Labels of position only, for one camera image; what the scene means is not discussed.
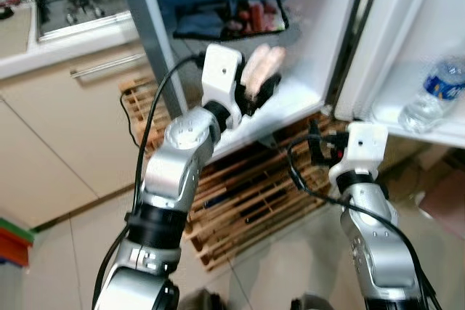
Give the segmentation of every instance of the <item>gas stove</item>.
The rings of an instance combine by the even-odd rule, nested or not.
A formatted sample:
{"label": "gas stove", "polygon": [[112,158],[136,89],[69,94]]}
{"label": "gas stove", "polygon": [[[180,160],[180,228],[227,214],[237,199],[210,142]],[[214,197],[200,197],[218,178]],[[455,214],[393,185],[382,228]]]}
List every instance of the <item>gas stove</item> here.
{"label": "gas stove", "polygon": [[62,38],[130,18],[124,0],[38,0],[39,41]]}

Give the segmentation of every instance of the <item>black joint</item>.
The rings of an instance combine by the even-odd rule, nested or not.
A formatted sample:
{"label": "black joint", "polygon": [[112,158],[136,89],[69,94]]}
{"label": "black joint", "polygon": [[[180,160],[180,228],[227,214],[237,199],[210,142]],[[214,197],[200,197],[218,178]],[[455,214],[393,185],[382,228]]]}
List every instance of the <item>black joint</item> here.
{"label": "black joint", "polygon": [[244,56],[242,52],[240,53],[240,55],[241,55],[241,61],[235,70],[235,77],[234,77],[234,81],[237,83],[237,85],[240,84],[240,78],[242,78],[242,72],[246,66],[246,57]]}
{"label": "black joint", "polygon": [[179,304],[179,288],[171,280],[166,280],[161,289],[152,310],[176,310]]}
{"label": "black joint", "polygon": [[339,192],[342,194],[345,189],[353,184],[359,183],[374,183],[371,174],[356,174],[355,171],[349,171],[339,175],[336,178],[337,187]]}
{"label": "black joint", "polygon": [[418,299],[387,301],[384,299],[365,299],[367,310],[422,310]]}
{"label": "black joint", "polygon": [[[316,120],[310,121],[308,133],[311,135],[320,136],[320,129],[318,128],[318,122]],[[323,152],[321,151],[320,146],[320,139],[309,138],[307,143],[310,149],[310,161],[312,164],[319,166],[329,166],[330,160],[323,156]]]}
{"label": "black joint", "polygon": [[289,176],[292,178],[292,181],[296,185],[297,189],[303,190],[305,188],[305,183],[303,182],[302,177],[300,177],[300,175],[298,175],[298,173],[295,172],[295,170],[292,168],[288,170],[288,173]]}
{"label": "black joint", "polygon": [[337,149],[344,150],[349,144],[349,132],[336,132],[336,134],[330,134],[329,136],[323,137],[323,141],[332,144]]}
{"label": "black joint", "polygon": [[270,99],[275,91],[275,87],[280,83],[281,75],[276,73],[271,78],[268,78],[260,87],[259,93],[253,100],[246,96],[246,87],[238,83],[235,87],[235,101],[239,106],[242,115],[252,116],[257,109]]}
{"label": "black joint", "polygon": [[303,310],[302,302],[299,299],[294,299],[291,302],[291,310]]}
{"label": "black joint", "polygon": [[230,117],[230,112],[216,101],[209,101],[203,106],[203,109],[208,110],[214,115],[219,124],[219,130],[223,132],[226,129],[226,120]]}
{"label": "black joint", "polygon": [[385,183],[377,183],[383,192],[384,198],[389,200],[389,190],[387,189],[387,185]]}
{"label": "black joint", "polygon": [[128,218],[128,239],[151,248],[178,248],[186,218],[185,212],[143,204]]}
{"label": "black joint", "polygon": [[202,51],[199,52],[197,57],[195,58],[194,62],[198,69],[203,69],[203,66],[205,65],[205,56],[206,52]]}

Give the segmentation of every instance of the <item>wooden rack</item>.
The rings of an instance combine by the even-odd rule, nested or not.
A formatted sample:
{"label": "wooden rack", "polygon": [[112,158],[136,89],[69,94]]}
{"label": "wooden rack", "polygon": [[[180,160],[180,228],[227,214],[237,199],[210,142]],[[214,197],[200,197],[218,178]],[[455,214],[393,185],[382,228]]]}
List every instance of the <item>wooden rack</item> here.
{"label": "wooden rack", "polygon": [[[138,142],[147,122],[155,82],[149,79],[120,85]],[[320,207],[323,202],[296,189],[288,175],[286,145],[308,133],[311,119],[317,119],[322,134],[342,130],[346,124],[333,122],[324,115],[313,115],[275,133],[275,149],[254,143],[204,168],[184,238],[197,250],[197,257],[210,271],[267,235]],[[146,155],[163,141],[170,122],[163,101],[157,106]],[[296,146],[296,164],[311,190],[326,194],[328,169],[310,166],[307,143]]]}
{"label": "wooden rack", "polygon": [[[119,84],[122,102],[128,112],[137,143],[140,144],[147,125],[147,116],[158,85],[152,77],[124,81]],[[150,157],[163,142],[165,128],[171,122],[163,97],[160,98],[152,119],[145,155]]]}

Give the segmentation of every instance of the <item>tile floor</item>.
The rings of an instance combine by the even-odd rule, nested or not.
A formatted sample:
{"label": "tile floor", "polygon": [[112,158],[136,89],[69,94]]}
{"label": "tile floor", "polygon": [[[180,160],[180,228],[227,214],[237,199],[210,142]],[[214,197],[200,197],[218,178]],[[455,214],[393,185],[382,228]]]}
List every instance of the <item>tile floor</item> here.
{"label": "tile floor", "polygon": [[[42,232],[29,269],[0,266],[0,309],[89,310],[101,259],[130,205],[127,193]],[[424,218],[411,199],[395,205],[442,307],[465,309],[464,242]],[[364,309],[339,214],[326,206],[211,273],[182,243],[172,279],[181,294],[198,287],[219,293],[230,310],[287,310],[304,292],[329,299],[336,310]]]}

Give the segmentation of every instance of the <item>bottle label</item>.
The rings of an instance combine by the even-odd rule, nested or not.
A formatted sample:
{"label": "bottle label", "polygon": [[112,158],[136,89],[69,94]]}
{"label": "bottle label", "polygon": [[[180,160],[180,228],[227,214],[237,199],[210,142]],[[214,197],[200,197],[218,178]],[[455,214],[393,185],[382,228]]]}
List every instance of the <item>bottle label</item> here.
{"label": "bottle label", "polygon": [[429,76],[428,79],[425,80],[423,87],[433,96],[451,101],[460,96],[461,92],[465,90],[465,83],[451,85],[445,83],[437,76]]}

